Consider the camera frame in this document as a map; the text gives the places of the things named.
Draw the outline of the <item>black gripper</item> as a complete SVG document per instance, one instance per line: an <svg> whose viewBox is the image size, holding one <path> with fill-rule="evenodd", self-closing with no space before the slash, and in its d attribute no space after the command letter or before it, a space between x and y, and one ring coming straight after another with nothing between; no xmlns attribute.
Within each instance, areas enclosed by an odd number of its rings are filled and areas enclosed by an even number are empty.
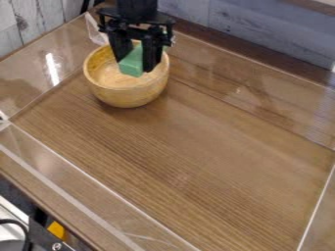
<svg viewBox="0 0 335 251"><path fill-rule="evenodd" d="M97 10L99 28L117 62L133 49L132 39L141 40L143 71L149 73L161 62L163 48L172 45L175 19L159 11L159 0L115 0L113 7Z"/></svg>

